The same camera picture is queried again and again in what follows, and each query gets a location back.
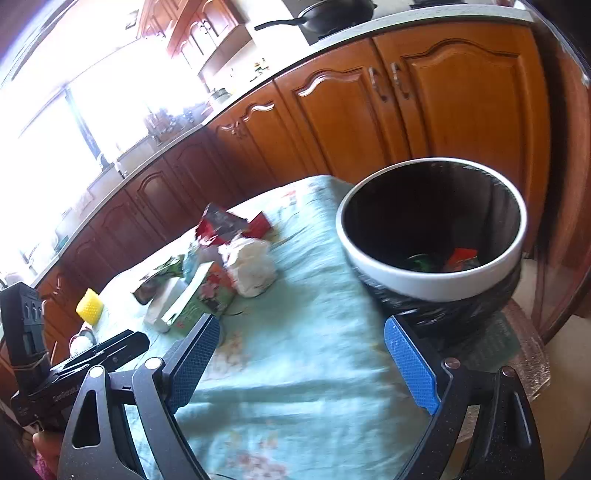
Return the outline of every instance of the crumpled white tissue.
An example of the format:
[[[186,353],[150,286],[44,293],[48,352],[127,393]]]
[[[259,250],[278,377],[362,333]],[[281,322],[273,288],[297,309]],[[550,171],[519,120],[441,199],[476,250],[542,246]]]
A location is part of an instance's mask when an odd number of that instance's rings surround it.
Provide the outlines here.
[[[269,254],[271,244],[258,238],[237,236],[219,248],[224,267],[243,297],[256,297],[271,285],[277,270]]]

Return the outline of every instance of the light blue tablecloth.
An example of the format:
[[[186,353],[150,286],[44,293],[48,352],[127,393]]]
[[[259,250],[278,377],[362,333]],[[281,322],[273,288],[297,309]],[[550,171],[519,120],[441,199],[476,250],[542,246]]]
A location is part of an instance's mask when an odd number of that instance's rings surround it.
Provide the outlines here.
[[[351,185],[312,177],[238,206],[274,225],[276,282],[237,297],[222,317],[218,347],[191,402],[176,419],[199,462],[237,480],[388,479],[396,476],[429,417],[414,404],[384,345],[384,321],[345,261],[336,209]],[[146,307],[129,286],[186,250],[193,233],[117,276],[101,297],[95,328],[106,339],[126,328],[163,355],[175,340],[142,324]],[[131,362],[128,367],[145,359]],[[143,435],[133,408],[134,438]],[[148,478],[158,478],[145,440],[136,442]]]

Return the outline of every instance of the frying pan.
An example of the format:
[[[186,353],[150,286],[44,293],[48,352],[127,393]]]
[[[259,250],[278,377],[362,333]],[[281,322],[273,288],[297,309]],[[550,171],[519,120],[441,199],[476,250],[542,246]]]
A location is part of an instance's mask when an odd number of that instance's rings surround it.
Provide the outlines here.
[[[273,20],[257,25],[255,30],[273,25],[302,25],[318,36],[329,35],[371,20],[376,8],[372,0],[321,0],[289,20]]]

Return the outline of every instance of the trash bin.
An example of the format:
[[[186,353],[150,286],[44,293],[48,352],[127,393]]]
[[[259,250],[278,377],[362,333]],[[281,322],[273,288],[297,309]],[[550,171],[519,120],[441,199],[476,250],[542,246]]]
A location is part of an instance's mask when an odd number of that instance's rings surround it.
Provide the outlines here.
[[[421,158],[376,172],[345,196],[336,223],[364,285],[420,336],[465,338],[519,282],[525,203],[505,177],[471,161]],[[475,263],[446,270],[459,249],[475,252]]]

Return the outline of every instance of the floral tissue box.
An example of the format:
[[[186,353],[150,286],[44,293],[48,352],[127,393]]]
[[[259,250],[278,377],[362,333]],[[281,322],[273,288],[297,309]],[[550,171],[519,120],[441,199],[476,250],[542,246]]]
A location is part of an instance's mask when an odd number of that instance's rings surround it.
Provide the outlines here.
[[[219,317],[235,294],[230,277],[217,262],[201,264],[189,286],[162,319],[172,329],[187,335],[204,313]]]

